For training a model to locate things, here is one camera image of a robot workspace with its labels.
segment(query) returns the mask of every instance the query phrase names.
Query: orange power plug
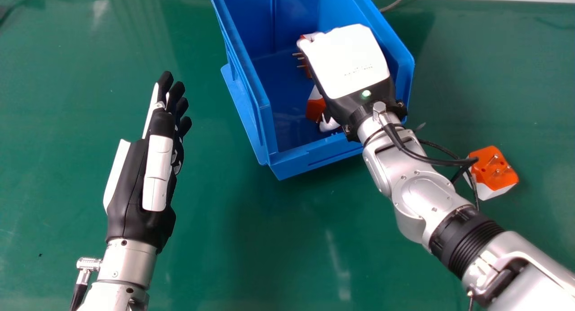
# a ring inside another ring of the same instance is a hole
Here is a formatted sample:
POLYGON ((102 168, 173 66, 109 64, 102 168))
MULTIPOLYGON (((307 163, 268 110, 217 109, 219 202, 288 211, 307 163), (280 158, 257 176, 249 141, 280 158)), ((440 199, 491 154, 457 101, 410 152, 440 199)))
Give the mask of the orange power plug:
POLYGON ((519 182, 519 176, 497 147, 489 146, 473 151, 469 157, 479 158, 469 171, 475 177, 477 195, 481 200, 504 194, 519 182))

